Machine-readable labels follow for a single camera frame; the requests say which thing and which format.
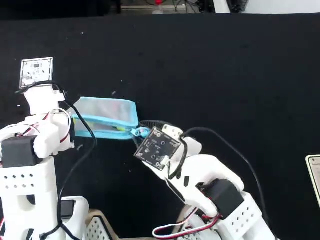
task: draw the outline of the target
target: table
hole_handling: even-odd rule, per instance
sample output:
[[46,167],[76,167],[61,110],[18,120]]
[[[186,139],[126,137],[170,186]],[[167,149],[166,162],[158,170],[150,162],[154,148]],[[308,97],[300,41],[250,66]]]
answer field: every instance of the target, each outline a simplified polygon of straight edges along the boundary
[[[213,128],[252,163],[270,227],[315,239],[320,209],[305,157],[319,154],[320,15],[162,15],[0,22],[0,124],[29,114],[17,96],[22,59],[54,57],[69,98],[135,101],[140,120]],[[213,135],[197,134],[259,195],[248,166]],[[90,144],[56,159],[58,188]],[[151,236],[183,204],[133,157],[131,141],[99,140],[66,188],[102,210],[121,238]]]

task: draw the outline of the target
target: wire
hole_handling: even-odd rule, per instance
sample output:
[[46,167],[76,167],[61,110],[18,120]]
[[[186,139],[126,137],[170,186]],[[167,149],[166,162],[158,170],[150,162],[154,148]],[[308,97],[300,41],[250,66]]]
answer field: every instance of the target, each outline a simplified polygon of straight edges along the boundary
[[193,5],[188,1],[186,0],[186,3],[189,4],[189,6],[191,7],[191,9],[194,11],[194,13],[196,14],[197,11],[194,9]]
[[4,224],[5,224],[5,218],[3,217],[0,222],[0,234],[1,234],[2,228],[4,227]]
[[175,10],[176,12],[178,12],[178,6],[179,6],[179,4],[180,4],[181,2],[182,2],[182,0],[179,0],[178,3],[175,5],[175,0],[172,0],[172,4],[173,4],[174,10]]
[[70,232],[70,230],[63,224],[62,222],[62,218],[61,218],[61,204],[62,204],[62,195],[63,195],[63,191],[68,183],[68,181],[70,180],[70,178],[72,177],[73,173],[75,172],[75,170],[77,169],[77,167],[83,163],[84,160],[86,160],[90,154],[92,153],[92,151],[94,150],[94,148],[97,145],[97,139],[96,136],[94,134],[94,132],[91,130],[91,128],[89,127],[89,125],[86,123],[86,121],[84,120],[84,118],[81,116],[80,112],[78,111],[78,109],[70,102],[67,100],[67,96],[65,91],[63,90],[63,88],[56,82],[54,81],[40,81],[40,82],[35,82],[29,86],[26,86],[18,91],[16,91],[17,94],[23,94],[25,93],[27,90],[36,87],[36,86],[40,86],[40,85],[47,85],[47,84],[51,84],[54,85],[58,88],[58,90],[60,92],[62,92],[63,96],[64,96],[64,102],[66,103],[66,105],[68,105],[70,108],[72,108],[75,113],[77,114],[78,118],[80,119],[80,121],[83,123],[83,125],[85,126],[85,128],[88,130],[88,132],[90,133],[91,137],[92,137],[92,146],[88,149],[88,151],[82,155],[81,158],[79,158],[75,164],[73,165],[73,167],[71,168],[71,170],[69,171],[69,173],[67,174],[66,178],[64,179],[64,182],[62,184],[59,196],[58,196],[58,201],[57,201],[57,221],[58,221],[58,225],[52,229],[49,232],[43,233],[40,236],[41,240],[46,239],[48,236],[54,234],[59,228],[62,228],[66,234],[73,240],[79,240],[77,237],[73,236],[73,234]]
[[188,129],[187,131],[185,131],[180,137],[185,137],[187,135],[189,135],[191,132],[209,132],[214,134],[218,139],[220,139],[224,144],[226,144],[230,149],[232,149],[239,157],[241,157],[245,163],[249,166],[254,179],[256,181],[258,190],[259,190],[259,194],[260,194],[260,203],[261,203],[261,208],[262,208],[262,212],[263,212],[263,216],[264,216],[264,220],[265,222],[268,224],[268,214],[267,214],[267,208],[266,208],[266,202],[265,202],[265,197],[264,197],[264,192],[262,190],[260,181],[258,179],[258,176],[256,174],[255,169],[252,167],[251,163],[248,161],[248,159],[241,153],[239,152],[234,146],[232,146],[227,140],[225,140],[220,134],[218,134],[216,131],[207,128],[207,127],[193,127]]
[[176,169],[173,171],[172,174],[170,174],[171,163],[170,163],[170,161],[168,162],[168,179],[169,180],[172,180],[175,176],[177,176],[178,174],[181,173],[182,167],[185,164],[185,160],[187,158],[188,144],[183,140],[183,138],[181,136],[180,136],[179,140],[183,143],[183,146],[184,146],[183,154],[182,154],[181,160],[179,162],[179,165],[176,167]]
[[[48,115],[49,115],[49,112],[44,116],[44,118],[42,119],[42,120],[46,120],[47,119],[47,117],[48,117]],[[26,135],[28,132],[30,132],[31,131],[31,128],[29,127],[24,133],[22,133],[21,135],[22,136],[24,136],[24,135]]]
[[160,226],[160,227],[157,227],[155,228],[153,231],[152,231],[152,235],[156,238],[156,239],[161,239],[161,240],[168,240],[168,239],[175,239],[175,238],[179,238],[179,237],[183,237],[183,236],[186,236],[186,235],[190,235],[190,234],[194,234],[194,233],[198,233],[198,232],[201,232],[201,231],[204,231],[204,230],[207,230],[207,229],[210,229],[212,228],[217,222],[218,220],[220,219],[221,215],[218,214],[212,222],[206,224],[206,225],[203,225],[203,226],[200,226],[200,227],[196,227],[196,228],[193,228],[193,229],[190,229],[190,230],[185,230],[183,232],[178,232],[178,233],[174,233],[174,234],[170,234],[170,235],[157,235],[156,232],[160,231],[160,230],[163,230],[163,229],[166,229],[166,228],[169,228],[169,227],[175,227],[175,226],[180,226],[182,224],[185,224],[190,218],[191,216],[194,214],[194,210],[192,211],[193,213],[187,217],[182,223],[176,223],[176,224],[169,224],[169,225],[165,225],[165,226]]
[[67,129],[66,133],[64,134],[64,137],[60,140],[60,143],[63,143],[64,140],[67,139],[67,137],[69,136],[69,133],[70,133],[70,128],[71,128],[71,116],[70,116],[69,113],[67,113],[66,110],[64,110],[63,108],[60,108],[60,107],[55,108],[55,109],[52,109],[52,110],[49,112],[48,115],[50,116],[50,115],[53,113],[53,111],[55,111],[55,110],[62,111],[62,112],[67,116],[67,118],[68,118],[68,129]]
[[25,86],[24,88],[16,91],[15,94],[24,94],[29,89],[37,87],[37,86],[41,86],[41,85],[53,85],[59,90],[59,92],[62,92],[64,99],[67,98],[66,93],[65,93],[65,91],[62,90],[61,85],[55,81],[37,81],[35,83],[32,83],[32,84]]
[[38,132],[38,134],[40,133],[40,131],[33,126],[34,124],[33,124],[33,125],[29,125],[29,124],[25,124],[25,123],[18,123],[18,124],[17,124],[17,127],[18,127],[20,124],[21,124],[21,125],[25,125],[25,126],[29,126],[29,129],[35,130],[36,132]]

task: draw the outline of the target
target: circuit board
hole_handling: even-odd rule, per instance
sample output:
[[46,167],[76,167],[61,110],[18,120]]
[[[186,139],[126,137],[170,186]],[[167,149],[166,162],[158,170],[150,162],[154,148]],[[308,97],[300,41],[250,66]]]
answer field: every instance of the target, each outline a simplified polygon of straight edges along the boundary
[[162,171],[165,167],[165,165],[161,164],[162,160],[165,156],[172,158],[180,145],[179,141],[173,139],[159,128],[154,127],[134,156]]

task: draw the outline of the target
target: white plastic part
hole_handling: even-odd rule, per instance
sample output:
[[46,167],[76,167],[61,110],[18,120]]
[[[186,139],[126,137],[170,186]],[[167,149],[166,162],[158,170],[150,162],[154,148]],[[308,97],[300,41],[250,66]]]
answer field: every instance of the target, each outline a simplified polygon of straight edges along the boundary
[[86,231],[86,217],[89,212],[88,201],[82,196],[63,197],[62,200],[74,200],[74,208],[72,217],[65,221],[66,227],[73,233],[75,237],[81,239]]
[[217,231],[223,240],[274,240],[275,236],[262,218],[262,213],[252,196],[241,193],[244,202],[226,219],[218,221]]
[[[171,162],[172,169],[175,169],[179,162]],[[206,215],[215,217],[218,214],[217,207],[207,198],[196,186],[198,183],[209,184],[215,179],[227,179],[232,182],[238,191],[244,190],[244,183],[229,168],[223,165],[212,155],[194,155],[188,157],[183,165],[181,177],[172,180],[168,179],[168,167],[163,171],[145,163],[159,178],[166,181],[168,187],[187,205],[198,207]],[[188,185],[185,185],[185,178],[189,178]]]
[[[27,200],[34,195],[36,205]],[[0,196],[8,240],[25,240],[29,229],[46,233],[57,226],[57,185],[53,157],[35,166],[0,168]],[[65,240],[60,229],[47,238]]]
[[24,97],[29,103],[31,115],[46,114],[58,108],[59,102],[65,100],[64,95],[54,90],[51,85],[30,88],[24,93]]
[[168,134],[170,137],[174,138],[175,140],[179,140],[180,135],[184,133],[180,128],[171,126],[168,124],[165,124],[163,126],[162,132],[164,132],[165,134]]
[[37,129],[40,133],[34,140],[33,149],[38,158],[44,159],[56,152],[60,145],[59,127],[43,120]]
[[86,228],[85,240],[111,240],[101,219],[97,216],[92,218]]

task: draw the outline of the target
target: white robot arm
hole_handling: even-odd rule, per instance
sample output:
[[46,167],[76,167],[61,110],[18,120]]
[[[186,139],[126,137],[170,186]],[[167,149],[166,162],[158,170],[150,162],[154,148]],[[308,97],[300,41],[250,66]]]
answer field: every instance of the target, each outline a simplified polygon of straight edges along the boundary
[[[33,240],[58,225],[58,192],[54,155],[75,147],[71,140],[72,119],[59,108],[64,96],[51,85],[29,89],[25,96],[32,116],[0,130],[0,196],[5,219],[5,240],[25,240],[34,229]],[[27,196],[34,196],[35,205]],[[63,197],[71,204],[64,226],[78,239],[86,230],[88,201],[81,196]],[[47,240],[70,240],[61,228]]]
[[[179,128],[165,125],[162,132],[176,141],[181,141],[182,131]],[[171,158],[166,157],[161,161],[163,169],[154,167],[148,161],[143,161],[143,163],[164,180],[186,205],[201,210],[206,218],[209,217],[212,220],[205,224],[204,220],[194,211],[185,222],[185,225],[192,229],[183,228],[185,231],[180,233],[158,235],[158,231],[168,227],[163,226],[156,228],[153,236],[158,239],[174,239],[189,235],[189,233],[197,233],[200,239],[206,239],[206,236],[209,236],[213,240],[274,240],[275,236],[264,221],[256,202],[249,193],[244,191],[244,183],[241,178],[216,157],[200,154],[202,146],[196,140],[191,137],[183,137],[183,140],[187,145],[187,154],[178,176],[170,178],[168,167],[170,166],[170,172],[174,172],[178,167],[185,148],[183,144]],[[137,153],[143,157],[141,156],[143,151],[138,149]],[[206,230],[201,233],[196,231],[203,229]]]

